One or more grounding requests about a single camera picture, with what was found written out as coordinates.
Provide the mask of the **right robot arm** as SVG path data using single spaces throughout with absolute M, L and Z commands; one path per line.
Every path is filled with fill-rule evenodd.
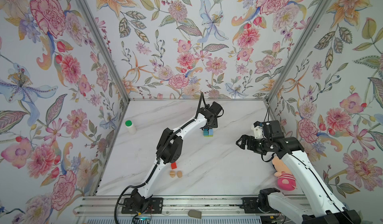
M 260 190 L 250 205 L 262 213 L 277 211 L 296 224 L 360 224 L 355 210 L 348 210 L 327 187 L 295 137 L 285 137 L 278 121 L 255 122 L 253 135 L 242 135 L 236 145 L 265 156 L 271 153 L 290 170 L 309 202 L 310 208 L 285 196 L 276 188 Z

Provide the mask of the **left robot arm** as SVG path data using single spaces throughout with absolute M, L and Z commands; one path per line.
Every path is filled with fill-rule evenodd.
M 142 184 L 129 186 L 132 190 L 129 197 L 129 209 L 136 213 L 143 213 L 148 208 L 155 180 L 167 164 L 175 163 L 179 159 L 184 138 L 197 129 L 205 131 L 218 128 L 218 118 L 223 114 L 224 111 L 220 104 L 215 101 L 212 104 L 206 104 L 204 98 L 201 97 L 196 113 L 189 121 L 174 129 L 164 129 L 157 145 L 152 170 Z

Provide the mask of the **pink plush doll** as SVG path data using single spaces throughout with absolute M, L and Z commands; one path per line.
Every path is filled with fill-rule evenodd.
M 296 179 L 290 169 L 278 157 L 274 157 L 272 164 L 275 168 L 274 176 L 277 178 L 277 185 L 284 191 L 294 191 L 297 188 Z

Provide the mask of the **white bottle green cap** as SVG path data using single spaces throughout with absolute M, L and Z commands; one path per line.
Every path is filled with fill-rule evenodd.
M 127 128 L 128 132 L 132 135 L 137 133 L 137 129 L 134 125 L 134 123 L 131 120 L 125 121 L 125 127 Z

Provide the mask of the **grey oval tag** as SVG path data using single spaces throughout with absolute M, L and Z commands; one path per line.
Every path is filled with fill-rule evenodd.
M 197 210 L 189 210 L 188 211 L 188 216 L 190 218 L 201 219 L 202 218 L 202 212 L 201 211 L 197 211 Z

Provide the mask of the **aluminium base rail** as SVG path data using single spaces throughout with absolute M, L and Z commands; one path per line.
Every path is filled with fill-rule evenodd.
M 150 217 L 188 216 L 190 210 L 201 212 L 207 216 L 266 216 L 266 213 L 254 211 L 248 213 L 244 209 L 243 195 L 234 196 L 161 196 L 162 212 L 147 211 Z M 80 205 L 74 209 L 77 218 L 114 217 L 114 209 L 118 196 L 91 196 L 81 198 Z

